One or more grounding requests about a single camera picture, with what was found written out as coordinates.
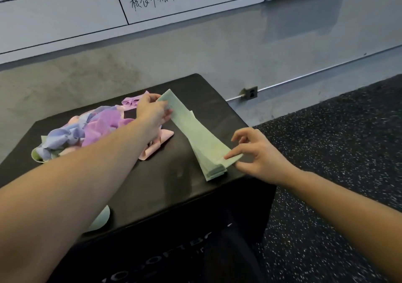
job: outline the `green towel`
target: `green towel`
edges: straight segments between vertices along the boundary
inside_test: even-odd
[[[203,126],[169,89],[158,101],[168,101],[173,109],[172,121],[186,135],[207,181],[218,177],[243,154],[224,159],[230,149]]]

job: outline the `wall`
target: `wall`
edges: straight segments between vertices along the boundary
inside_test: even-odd
[[[4,64],[0,161],[36,120],[191,73],[229,99],[244,87],[270,86],[400,45],[401,6],[402,0],[276,0]],[[395,58],[379,68],[398,72]],[[365,85],[349,76],[342,81],[354,84],[336,92]],[[253,125],[277,115],[264,110],[269,98],[230,104]],[[291,102],[277,112],[301,108]]]

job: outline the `wall outlet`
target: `wall outlet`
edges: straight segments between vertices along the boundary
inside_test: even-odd
[[[244,97],[243,97],[244,99],[246,99],[246,100],[254,99],[257,97],[258,87],[254,86],[254,87],[248,88],[248,89],[244,88],[243,93],[244,93]]]

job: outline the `pile of towels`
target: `pile of towels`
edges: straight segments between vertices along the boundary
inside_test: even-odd
[[[42,143],[33,149],[32,158],[44,163],[98,141],[133,121],[134,119],[124,118],[124,112],[136,108],[142,97],[143,94],[125,98],[121,102],[122,105],[101,106],[80,116],[74,116],[63,127],[54,129],[47,136],[41,136]],[[174,132],[167,129],[160,129],[158,138],[144,148],[139,159],[147,159],[173,134]]]

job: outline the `black floor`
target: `black floor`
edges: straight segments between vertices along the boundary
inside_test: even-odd
[[[402,75],[257,128],[296,166],[402,211]],[[272,282],[386,281],[280,188],[260,253]]]

